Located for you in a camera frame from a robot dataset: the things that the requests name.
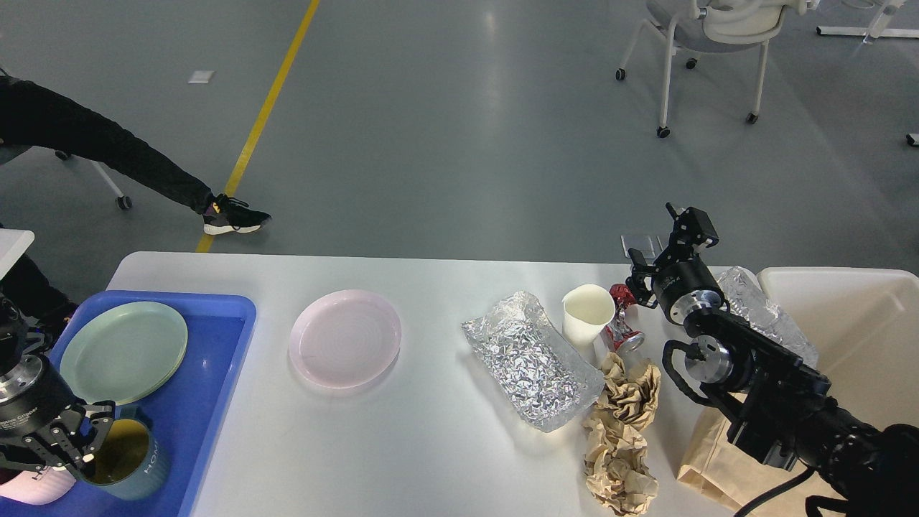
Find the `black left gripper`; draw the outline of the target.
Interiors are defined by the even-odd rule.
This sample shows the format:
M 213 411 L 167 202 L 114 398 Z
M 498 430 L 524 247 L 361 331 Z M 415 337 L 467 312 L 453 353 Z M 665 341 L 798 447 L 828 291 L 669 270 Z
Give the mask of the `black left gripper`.
M 89 467 L 111 431 L 112 401 L 79 404 L 80 399 L 43 355 L 2 360 L 3 469 L 37 473 Z M 23 442 L 37 433 L 46 442 Z

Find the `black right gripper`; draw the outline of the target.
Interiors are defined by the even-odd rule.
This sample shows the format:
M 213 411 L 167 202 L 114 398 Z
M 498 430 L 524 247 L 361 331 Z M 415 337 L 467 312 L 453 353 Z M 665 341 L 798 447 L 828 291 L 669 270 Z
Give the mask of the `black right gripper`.
M 718 245 L 719 235 L 705 210 L 670 202 L 666 209 L 673 219 L 664 249 L 670 263 L 648 264 L 640 249 L 629 248 L 631 272 L 625 284 L 636 304 L 659 307 L 669 322 L 682 326 L 696 311 L 724 307 L 722 289 L 700 258 L 702 249 Z

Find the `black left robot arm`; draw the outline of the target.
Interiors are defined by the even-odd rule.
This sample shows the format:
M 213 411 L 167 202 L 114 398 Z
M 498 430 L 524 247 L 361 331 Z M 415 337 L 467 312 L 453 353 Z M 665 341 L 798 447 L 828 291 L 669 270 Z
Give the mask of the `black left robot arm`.
M 89 404 L 76 396 L 42 344 L 29 346 L 29 326 L 2 298 L 2 468 L 66 470 L 77 478 L 95 475 L 114 421 L 115 404 Z

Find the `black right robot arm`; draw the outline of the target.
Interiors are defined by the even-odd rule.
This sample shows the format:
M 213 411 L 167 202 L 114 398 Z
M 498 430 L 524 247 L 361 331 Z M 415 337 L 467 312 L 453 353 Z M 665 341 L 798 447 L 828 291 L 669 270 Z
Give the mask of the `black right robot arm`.
M 823 510 L 846 516 L 915 516 L 918 501 L 917 428 L 893 424 L 883 431 L 842 408 L 829 395 L 831 381 L 802 357 L 733 314 L 699 252 L 719 236 L 705 210 L 676 208 L 667 246 L 653 263 L 631 248 L 625 284 L 641 307 L 660 307 L 685 330 L 689 342 L 663 344 L 662 364 L 693 402 L 729 420 L 729 442 L 769 467 L 805 471 L 765 491 L 737 511 L 755 508 L 818 474 L 836 498 L 808 496 L 808 516 Z

